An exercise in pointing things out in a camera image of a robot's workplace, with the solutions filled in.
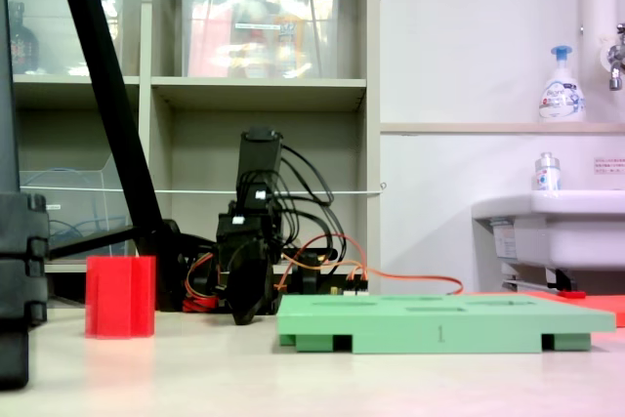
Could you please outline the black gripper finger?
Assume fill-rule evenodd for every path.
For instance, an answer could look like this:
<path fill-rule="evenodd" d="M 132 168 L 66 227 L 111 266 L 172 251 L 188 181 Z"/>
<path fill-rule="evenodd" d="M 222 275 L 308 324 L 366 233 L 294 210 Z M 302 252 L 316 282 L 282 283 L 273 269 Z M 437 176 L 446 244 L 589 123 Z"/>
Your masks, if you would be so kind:
<path fill-rule="evenodd" d="M 248 245 L 238 247 L 229 262 L 227 302 L 237 325 L 247 325 L 254 317 L 254 263 Z"/>
<path fill-rule="evenodd" d="M 260 244 L 255 257 L 247 263 L 247 291 L 243 307 L 243 324 L 252 322 L 258 314 L 272 313 L 273 309 L 273 269 L 271 251 Z"/>

